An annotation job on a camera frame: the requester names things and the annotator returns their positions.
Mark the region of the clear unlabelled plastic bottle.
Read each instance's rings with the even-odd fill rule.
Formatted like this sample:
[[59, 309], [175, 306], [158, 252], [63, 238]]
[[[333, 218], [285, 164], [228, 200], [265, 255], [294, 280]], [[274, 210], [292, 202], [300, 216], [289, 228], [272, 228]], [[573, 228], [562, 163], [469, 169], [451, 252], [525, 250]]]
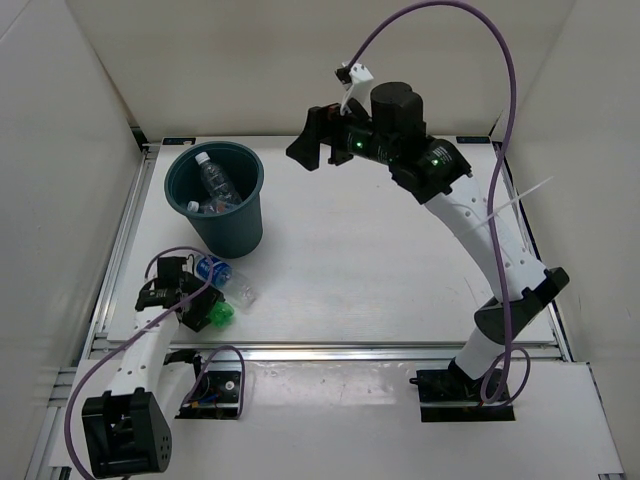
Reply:
[[213, 162], [206, 152], [195, 156], [200, 168], [200, 177], [210, 197], [218, 203], [238, 206], [242, 198], [236, 191], [227, 173], [221, 166]]

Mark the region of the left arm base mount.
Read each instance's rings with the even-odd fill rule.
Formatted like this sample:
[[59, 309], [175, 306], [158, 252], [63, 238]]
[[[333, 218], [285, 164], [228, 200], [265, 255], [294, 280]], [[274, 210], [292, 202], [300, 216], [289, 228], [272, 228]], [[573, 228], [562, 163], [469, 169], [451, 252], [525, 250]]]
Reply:
[[244, 370], [206, 370], [177, 419], [238, 420], [244, 402]]

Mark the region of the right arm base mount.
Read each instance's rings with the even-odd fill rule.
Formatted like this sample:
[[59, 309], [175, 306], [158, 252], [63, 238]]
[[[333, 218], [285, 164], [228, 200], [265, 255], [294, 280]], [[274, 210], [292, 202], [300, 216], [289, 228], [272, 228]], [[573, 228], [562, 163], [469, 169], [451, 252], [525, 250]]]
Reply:
[[505, 390], [498, 401], [485, 404], [480, 385], [460, 382], [445, 369], [417, 370], [409, 383], [417, 388], [423, 423], [512, 422], [514, 408], [503, 406], [509, 397]]

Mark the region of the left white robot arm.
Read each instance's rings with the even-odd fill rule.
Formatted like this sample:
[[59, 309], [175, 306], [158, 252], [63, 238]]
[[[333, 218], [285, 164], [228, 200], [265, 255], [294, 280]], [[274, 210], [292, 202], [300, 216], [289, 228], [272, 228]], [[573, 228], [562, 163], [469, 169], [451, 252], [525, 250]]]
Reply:
[[103, 394], [89, 397], [82, 424], [92, 476], [97, 479], [162, 473], [172, 455], [171, 422], [184, 396], [206, 395], [210, 377], [196, 366], [165, 362], [181, 326], [198, 332], [223, 295], [215, 267], [205, 279], [180, 257], [160, 258], [156, 277], [139, 290], [134, 332]]

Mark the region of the dark green plastic bin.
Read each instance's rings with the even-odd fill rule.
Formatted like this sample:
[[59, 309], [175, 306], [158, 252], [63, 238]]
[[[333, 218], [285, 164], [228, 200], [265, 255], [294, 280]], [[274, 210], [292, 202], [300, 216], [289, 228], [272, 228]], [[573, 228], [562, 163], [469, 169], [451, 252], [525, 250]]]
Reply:
[[[205, 153], [221, 167], [242, 202], [220, 213], [190, 212], [187, 204], [200, 204], [209, 194], [201, 180], [196, 156]], [[210, 141], [180, 154], [171, 164], [164, 179], [164, 192], [169, 205], [188, 220], [209, 251], [217, 257], [240, 258], [251, 253], [263, 236], [260, 191], [264, 168], [250, 148], [228, 141]]]

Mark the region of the green soda bottle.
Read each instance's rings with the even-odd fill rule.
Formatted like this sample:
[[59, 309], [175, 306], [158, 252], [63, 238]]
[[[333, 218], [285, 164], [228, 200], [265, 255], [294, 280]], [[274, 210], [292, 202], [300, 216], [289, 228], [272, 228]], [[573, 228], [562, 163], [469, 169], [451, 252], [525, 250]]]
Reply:
[[217, 301], [207, 314], [209, 323], [216, 328], [226, 328], [232, 323], [234, 308], [226, 301]]

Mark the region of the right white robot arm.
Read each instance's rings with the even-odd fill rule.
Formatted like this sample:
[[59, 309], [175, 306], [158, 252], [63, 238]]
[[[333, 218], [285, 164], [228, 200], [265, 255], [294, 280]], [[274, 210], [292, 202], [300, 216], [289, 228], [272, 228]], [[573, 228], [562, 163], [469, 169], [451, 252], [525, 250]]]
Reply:
[[489, 283], [492, 298], [474, 314], [475, 328], [450, 363], [449, 387], [470, 400], [486, 384], [484, 374], [569, 282], [562, 268], [549, 268], [524, 248], [499, 216], [488, 213], [472, 168], [457, 146], [426, 132], [423, 100], [404, 82], [375, 87], [369, 110], [355, 99], [314, 106], [289, 158], [308, 171], [362, 157], [386, 166], [392, 180], [436, 216], [460, 242]]

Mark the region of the clear labelled square bottle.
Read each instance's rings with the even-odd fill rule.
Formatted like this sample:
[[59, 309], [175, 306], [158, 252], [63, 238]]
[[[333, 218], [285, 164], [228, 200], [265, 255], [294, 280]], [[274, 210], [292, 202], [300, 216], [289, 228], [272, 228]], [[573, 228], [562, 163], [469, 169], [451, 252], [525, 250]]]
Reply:
[[191, 200], [187, 204], [187, 210], [189, 212], [204, 215], [227, 213], [235, 210], [236, 208], [237, 205], [219, 199], [209, 199], [204, 202]]

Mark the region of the blue label water bottle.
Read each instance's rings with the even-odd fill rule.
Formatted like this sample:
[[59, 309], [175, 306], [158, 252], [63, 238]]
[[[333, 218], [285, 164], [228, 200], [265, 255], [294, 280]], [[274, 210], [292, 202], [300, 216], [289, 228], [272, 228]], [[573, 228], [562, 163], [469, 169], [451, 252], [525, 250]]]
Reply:
[[194, 274], [205, 281], [212, 275], [212, 285], [225, 299], [241, 310], [248, 311], [257, 299], [251, 282], [240, 271], [213, 255], [198, 255], [194, 259]]

